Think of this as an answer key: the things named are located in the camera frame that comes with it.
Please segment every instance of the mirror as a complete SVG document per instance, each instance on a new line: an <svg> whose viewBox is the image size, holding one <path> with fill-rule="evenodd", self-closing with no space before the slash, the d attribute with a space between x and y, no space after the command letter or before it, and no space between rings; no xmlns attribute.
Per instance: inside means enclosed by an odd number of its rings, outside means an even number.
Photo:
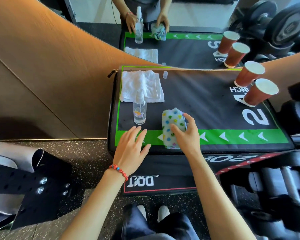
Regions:
<svg viewBox="0 0 300 240"><path fill-rule="evenodd" d="M100 40L164 66L226 68L227 54L217 52L225 30L250 47L237 66L300 52L300 3L294 0L39 1Z"/></svg>

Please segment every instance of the spray bottle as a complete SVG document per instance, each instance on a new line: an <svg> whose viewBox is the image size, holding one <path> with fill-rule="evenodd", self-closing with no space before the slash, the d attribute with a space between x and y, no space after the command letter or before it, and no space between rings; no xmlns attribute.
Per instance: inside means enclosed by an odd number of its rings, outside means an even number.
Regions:
<svg viewBox="0 0 300 240"><path fill-rule="evenodd" d="M142 125L146 121L147 102L143 91L140 89L136 93L136 98L133 101L133 120L137 125Z"/></svg>
<svg viewBox="0 0 300 240"><path fill-rule="evenodd" d="M143 19L141 17L141 7L137 8L136 11L136 34L135 34L135 41L137 44L142 44L143 42Z"/></svg>

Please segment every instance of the hand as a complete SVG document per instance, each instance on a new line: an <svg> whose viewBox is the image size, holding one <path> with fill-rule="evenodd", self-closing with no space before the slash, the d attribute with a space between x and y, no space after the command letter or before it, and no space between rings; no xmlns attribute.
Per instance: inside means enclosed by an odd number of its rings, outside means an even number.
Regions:
<svg viewBox="0 0 300 240"><path fill-rule="evenodd" d="M185 132L182 132L175 124L170 124L171 130L176 136L176 141L186 156L191 154L201 154L200 135L195 119L187 113L184 113L183 116L189 121L189 125Z"/></svg>
<svg viewBox="0 0 300 240"><path fill-rule="evenodd" d="M129 13L129 15L126 17L126 23L128 26L129 32L132 34L131 30L136 33L136 22L137 22L137 16Z"/></svg>
<svg viewBox="0 0 300 240"><path fill-rule="evenodd" d="M156 27L159 27L160 23L164 23L164 26L166 27L166 33L170 30L170 24L168 20L168 14L165 12L160 12L158 18L157 18L157 24Z"/></svg>
<svg viewBox="0 0 300 240"><path fill-rule="evenodd" d="M114 154L113 164L121 168L127 176L130 176L138 169L151 147L148 144L141 151L142 142L147 134L147 130L144 129L136 140L136 136L140 130L141 126L137 128L134 126L126 131L120 138Z"/></svg>

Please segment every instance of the white sneaker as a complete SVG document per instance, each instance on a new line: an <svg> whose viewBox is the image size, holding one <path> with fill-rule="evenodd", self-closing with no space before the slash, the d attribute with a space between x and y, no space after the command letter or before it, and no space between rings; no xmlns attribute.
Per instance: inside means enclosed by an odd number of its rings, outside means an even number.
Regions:
<svg viewBox="0 0 300 240"><path fill-rule="evenodd" d="M160 206L158 210L158 222L161 222L168 215L170 215L168 207L165 205Z"/></svg>
<svg viewBox="0 0 300 240"><path fill-rule="evenodd" d="M139 211L142 213L143 217L145 219L147 219L147 215L146 215L146 209L143 205L138 205L137 208L139 209Z"/></svg>

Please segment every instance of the blue patterned cloth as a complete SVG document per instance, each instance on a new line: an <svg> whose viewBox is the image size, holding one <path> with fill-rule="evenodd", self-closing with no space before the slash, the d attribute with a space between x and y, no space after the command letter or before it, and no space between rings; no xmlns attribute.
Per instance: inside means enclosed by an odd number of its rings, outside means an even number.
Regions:
<svg viewBox="0 0 300 240"><path fill-rule="evenodd" d="M187 130L186 120L179 109L167 109L162 113L162 134L165 148L180 149L170 124L175 124L182 132Z"/></svg>
<svg viewBox="0 0 300 240"><path fill-rule="evenodd" d="M159 27L156 27L156 24L151 24L151 33L152 37L156 40L166 40L166 28L164 27L164 24L160 24Z"/></svg>

